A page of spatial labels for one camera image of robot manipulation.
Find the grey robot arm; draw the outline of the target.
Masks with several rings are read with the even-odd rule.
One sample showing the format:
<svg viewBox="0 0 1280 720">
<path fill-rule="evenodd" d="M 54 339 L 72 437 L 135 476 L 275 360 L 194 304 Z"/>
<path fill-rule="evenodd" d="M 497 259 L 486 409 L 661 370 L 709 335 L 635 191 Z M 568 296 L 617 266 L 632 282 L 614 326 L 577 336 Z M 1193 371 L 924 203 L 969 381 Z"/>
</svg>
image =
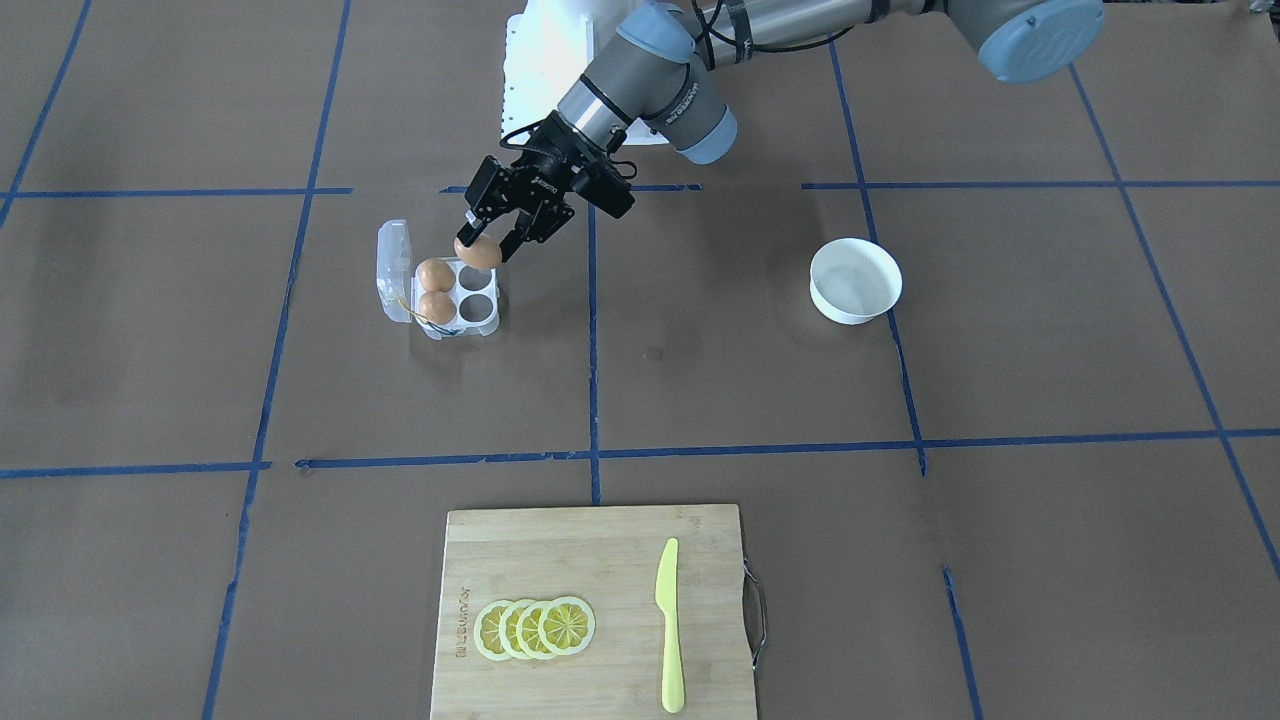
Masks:
<svg viewBox="0 0 1280 720">
<path fill-rule="evenodd" d="M 456 254 L 481 270 L 508 261 L 573 218 L 570 195 L 623 217 L 635 199 L 614 155 L 632 124 L 692 164 L 718 161 L 739 133 L 710 79 L 718 67 L 822 47 L 896 13 L 946 15 L 980 64 L 1010 85 L 1071 64 L 1105 22 L 1101 1 L 719 1 L 710 12 L 641 3 L 548 115 L 518 128 L 524 142 L 512 163 L 483 160 L 465 191 Z"/>
</svg>

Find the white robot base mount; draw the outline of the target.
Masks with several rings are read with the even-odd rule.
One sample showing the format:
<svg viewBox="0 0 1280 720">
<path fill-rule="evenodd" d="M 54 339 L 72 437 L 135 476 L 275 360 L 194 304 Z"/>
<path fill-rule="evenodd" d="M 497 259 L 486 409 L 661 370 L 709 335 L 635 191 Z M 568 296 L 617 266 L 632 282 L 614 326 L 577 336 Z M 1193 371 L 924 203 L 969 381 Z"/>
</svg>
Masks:
<svg viewBox="0 0 1280 720">
<path fill-rule="evenodd" d="M 737 127 L 700 60 L 675 4 L 531 1 L 507 27 L 500 140 L 558 111 L 608 156 L 645 126 L 690 161 L 714 161 Z"/>
</svg>

